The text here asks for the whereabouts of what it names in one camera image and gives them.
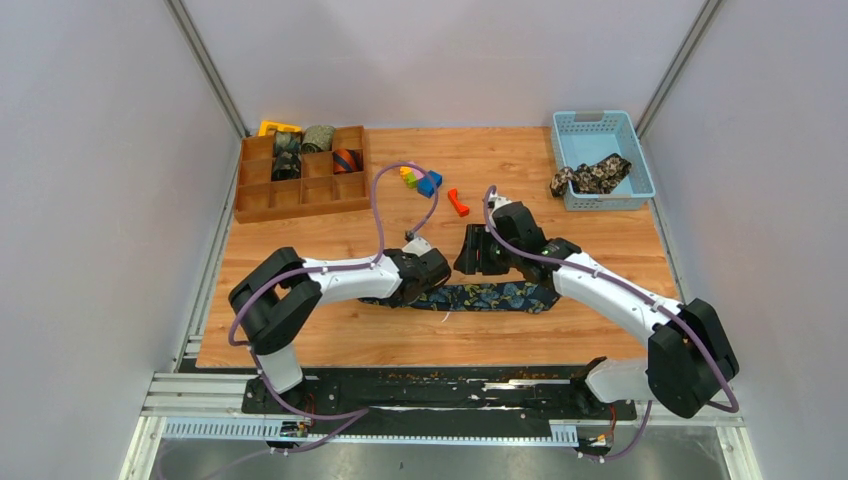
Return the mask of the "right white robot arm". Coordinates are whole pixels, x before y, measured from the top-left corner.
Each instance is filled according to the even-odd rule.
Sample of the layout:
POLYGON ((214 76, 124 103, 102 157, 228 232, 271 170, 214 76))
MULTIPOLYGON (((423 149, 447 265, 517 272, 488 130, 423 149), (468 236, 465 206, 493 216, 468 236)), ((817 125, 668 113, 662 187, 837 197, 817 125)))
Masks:
POLYGON ((637 339, 639 359, 593 360, 571 390, 571 403, 596 417, 610 403, 657 401, 692 418, 703 407, 735 413, 730 381, 739 363, 715 308, 654 293, 605 268, 576 244, 548 238, 520 201, 491 194, 483 201, 484 223, 472 225, 454 264, 466 274, 519 271, 525 280, 577 301, 637 339))

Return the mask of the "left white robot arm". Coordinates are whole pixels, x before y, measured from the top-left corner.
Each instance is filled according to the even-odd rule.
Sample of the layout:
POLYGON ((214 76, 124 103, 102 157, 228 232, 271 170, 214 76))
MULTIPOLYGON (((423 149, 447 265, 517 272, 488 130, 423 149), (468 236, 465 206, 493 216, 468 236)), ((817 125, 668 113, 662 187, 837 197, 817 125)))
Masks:
POLYGON ((333 261, 300 257, 284 247, 237 284, 228 301, 270 383, 268 400, 293 413, 304 405, 307 390, 293 341, 316 308, 354 299, 405 306, 450 276, 447 259, 428 245, 333 261))

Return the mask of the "blue patterned necktie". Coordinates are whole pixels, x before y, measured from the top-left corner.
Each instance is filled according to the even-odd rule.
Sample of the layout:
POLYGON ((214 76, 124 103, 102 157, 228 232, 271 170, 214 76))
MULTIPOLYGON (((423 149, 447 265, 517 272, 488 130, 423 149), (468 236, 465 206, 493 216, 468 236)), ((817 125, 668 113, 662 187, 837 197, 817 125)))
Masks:
POLYGON ((403 304, 418 310, 443 312, 523 312, 551 310, 560 296, 527 281, 478 284, 446 284, 403 304))

